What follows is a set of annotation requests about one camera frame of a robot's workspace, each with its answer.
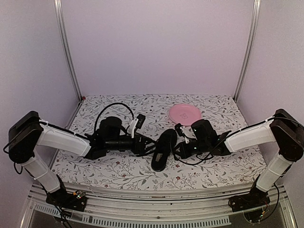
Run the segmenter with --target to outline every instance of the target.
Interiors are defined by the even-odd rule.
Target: lavender backdrop
[[[0,8],[0,147],[8,130],[30,110],[65,126],[76,107],[53,1],[5,0]],[[44,150],[49,160],[54,150]],[[0,152],[0,227],[20,227],[32,179],[15,173]]]
[[[259,25],[239,108],[248,124],[266,119],[284,108],[304,124],[304,2],[262,1]],[[266,162],[276,145],[261,147]],[[304,227],[304,161],[284,177],[298,227]]]
[[[84,95],[233,95],[252,0],[65,0]]]

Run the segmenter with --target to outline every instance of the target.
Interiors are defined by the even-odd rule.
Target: white floral fabric
[[[230,96],[225,95],[103,95],[88,96],[77,113],[71,130],[92,134],[99,112],[114,102],[130,106],[134,115],[143,114],[146,120],[142,129],[145,136],[157,140],[161,133],[174,128],[168,111],[174,104],[187,103],[200,109],[202,117],[211,122],[218,134],[245,127],[246,122]],[[110,107],[101,116],[117,116],[127,127],[132,117],[121,106]],[[266,167],[258,147],[245,149],[228,156],[215,156],[196,166],[188,166],[168,157],[162,172],[151,168],[152,155],[133,157],[132,152],[113,151],[98,160],[77,157],[59,151],[52,171],[65,182],[101,188],[130,190],[190,190],[206,189],[253,182]],[[195,163],[193,156],[186,160]]]

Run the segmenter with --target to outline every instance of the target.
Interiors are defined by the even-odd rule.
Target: black slipper
[[[160,172],[166,168],[167,159],[177,142],[177,134],[174,129],[164,131],[156,142],[156,148],[151,162],[151,167],[154,171]]]

